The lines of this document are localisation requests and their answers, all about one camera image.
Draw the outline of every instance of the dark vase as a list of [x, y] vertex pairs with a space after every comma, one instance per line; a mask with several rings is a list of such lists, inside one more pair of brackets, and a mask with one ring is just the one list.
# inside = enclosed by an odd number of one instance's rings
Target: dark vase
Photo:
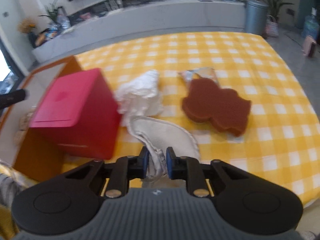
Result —
[[37, 47], [36, 46], [37, 35], [35, 35], [33, 32], [29, 32], [28, 39], [31, 43], [31, 46], [35, 49]]

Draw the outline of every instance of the white cloth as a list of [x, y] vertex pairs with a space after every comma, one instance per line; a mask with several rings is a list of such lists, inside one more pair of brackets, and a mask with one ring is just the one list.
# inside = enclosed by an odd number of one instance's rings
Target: white cloth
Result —
[[130, 116], [153, 116], [163, 110], [162, 94], [158, 90], [159, 72], [149, 70], [134, 80], [122, 84], [115, 92], [118, 112], [123, 114], [121, 126], [127, 126]]
[[200, 160], [195, 138], [187, 130], [174, 123], [150, 117], [132, 116], [127, 129], [150, 152], [145, 181], [155, 182], [167, 174], [165, 160], [167, 147], [172, 147], [177, 157], [188, 156]]

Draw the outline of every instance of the red box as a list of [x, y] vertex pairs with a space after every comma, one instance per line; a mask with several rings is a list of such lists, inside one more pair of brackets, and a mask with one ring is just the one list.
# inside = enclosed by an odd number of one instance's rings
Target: red box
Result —
[[54, 81], [30, 122], [70, 155], [110, 159], [121, 115], [99, 68]]

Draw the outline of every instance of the brown sponge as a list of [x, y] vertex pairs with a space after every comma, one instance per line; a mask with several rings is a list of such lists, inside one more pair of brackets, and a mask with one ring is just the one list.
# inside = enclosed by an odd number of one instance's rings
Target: brown sponge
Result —
[[219, 132], [234, 136], [245, 132], [251, 101], [239, 97], [233, 89], [222, 89], [209, 78], [193, 79], [182, 110], [194, 122], [209, 121]]

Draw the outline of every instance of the screw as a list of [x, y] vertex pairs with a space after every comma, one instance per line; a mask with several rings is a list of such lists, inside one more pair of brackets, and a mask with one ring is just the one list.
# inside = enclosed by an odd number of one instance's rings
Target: screw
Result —
[[106, 196], [109, 198], [117, 198], [121, 196], [121, 191], [117, 189], [110, 189], [106, 191]]
[[195, 195], [196, 197], [206, 197], [209, 194], [210, 194], [210, 192], [207, 189], [203, 189], [203, 188], [196, 189], [193, 192], [193, 195]]

